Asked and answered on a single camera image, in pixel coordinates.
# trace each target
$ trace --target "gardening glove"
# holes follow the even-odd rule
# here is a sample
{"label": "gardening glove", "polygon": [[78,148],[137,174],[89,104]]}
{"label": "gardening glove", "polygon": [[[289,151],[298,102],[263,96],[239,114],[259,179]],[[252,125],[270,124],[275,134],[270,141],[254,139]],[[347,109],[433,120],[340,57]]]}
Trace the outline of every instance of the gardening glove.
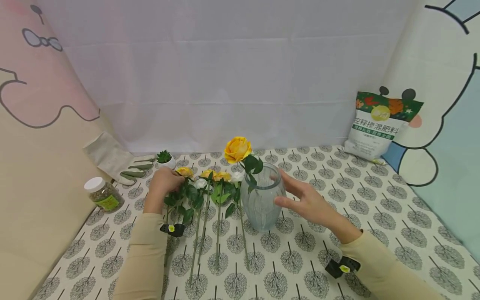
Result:
{"label": "gardening glove", "polygon": [[154,156],[134,157],[108,132],[102,132],[84,147],[87,157],[100,170],[124,185],[134,185],[145,170],[153,167]]}

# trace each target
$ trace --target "green label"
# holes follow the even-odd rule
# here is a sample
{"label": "green label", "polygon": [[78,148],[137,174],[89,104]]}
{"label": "green label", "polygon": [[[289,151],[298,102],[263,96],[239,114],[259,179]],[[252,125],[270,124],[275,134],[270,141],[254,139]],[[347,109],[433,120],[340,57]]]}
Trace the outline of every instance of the green label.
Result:
{"label": "green label", "polygon": [[393,138],[395,137],[394,135],[386,134],[385,132],[380,132],[380,131],[368,129],[368,128],[365,128],[365,127],[361,127],[361,126],[356,125],[356,124],[353,124],[352,128],[356,129],[358,131],[364,132],[364,133],[368,133],[368,134],[371,134],[371,135],[374,135],[374,136],[382,137],[382,138],[387,139],[387,140],[393,140]]}
{"label": "green label", "polygon": [[110,195],[107,199],[103,199],[102,201],[95,202],[98,206],[102,207],[106,211],[115,209],[119,205],[118,200],[113,196]]}

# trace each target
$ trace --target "table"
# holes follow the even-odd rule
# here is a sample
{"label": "table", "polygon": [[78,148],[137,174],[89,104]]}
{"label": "table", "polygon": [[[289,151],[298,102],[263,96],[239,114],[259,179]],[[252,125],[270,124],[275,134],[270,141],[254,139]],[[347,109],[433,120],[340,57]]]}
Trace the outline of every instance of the table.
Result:
{"label": "table", "polygon": [[[254,153],[313,185],[337,211],[357,227],[372,232],[401,262],[446,298],[480,299],[476,288],[480,287],[480,266],[390,166],[366,162],[343,152],[341,146]],[[174,158],[178,167],[191,167],[196,176],[208,168],[241,171],[238,165],[230,165],[221,152]],[[113,214],[99,209],[92,212],[36,300],[111,298],[154,170],[134,186],[117,185],[125,198],[121,210]],[[187,281],[196,221],[186,228],[184,237],[168,240],[166,275],[163,283],[159,282],[164,287],[164,299],[375,298],[355,275],[334,279],[324,270],[331,258],[341,257],[337,238],[326,228],[287,209],[282,210],[276,227],[267,233],[257,232],[243,216],[250,271],[244,261],[240,213],[237,211],[227,220],[222,218],[217,270],[217,207],[211,204],[200,265],[198,253],[193,262],[193,288]],[[221,207],[222,212],[226,207],[227,204]],[[178,220],[175,214],[169,218]]]}

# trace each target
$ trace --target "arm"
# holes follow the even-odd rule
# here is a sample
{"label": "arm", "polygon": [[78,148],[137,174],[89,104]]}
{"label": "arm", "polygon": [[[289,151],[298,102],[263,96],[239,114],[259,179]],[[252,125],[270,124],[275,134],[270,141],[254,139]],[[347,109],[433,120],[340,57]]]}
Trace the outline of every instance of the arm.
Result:
{"label": "arm", "polygon": [[292,209],[310,222],[330,229],[340,241],[343,255],[360,263],[357,276],[378,299],[443,299],[397,261],[377,238],[369,232],[360,231],[333,209],[311,185],[293,179],[283,171],[281,173],[287,191],[300,201],[277,197],[275,204]]}
{"label": "arm", "polygon": [[167,234],[163,224],[163,199],[184,181],[168,168],[155,172],[144,204],[144,213],[132,230],[130,252],[123,264],[113,294],[114,300],[160,299]]}
{"label": "arm", "polygon": [[443,299],[376,237],[369,232],[362,233],[341,217],[331,231],[342,243],[343,255],[360,263],[357,277],[378,299]]}

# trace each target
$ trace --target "small succulent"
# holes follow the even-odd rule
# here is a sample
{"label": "small succulent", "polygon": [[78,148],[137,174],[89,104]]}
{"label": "small succulent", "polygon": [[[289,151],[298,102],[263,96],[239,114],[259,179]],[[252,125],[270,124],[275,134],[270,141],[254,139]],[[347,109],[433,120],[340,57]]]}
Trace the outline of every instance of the small succulent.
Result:
{"label": "small succulent", "polygon": [[165,164],[169,162],[171,159],[172,159],[172,156],[170,155],[170,152],[168,152],[167,150],[163,150],[162,152],[156,155],[156,160],[159,164]]}

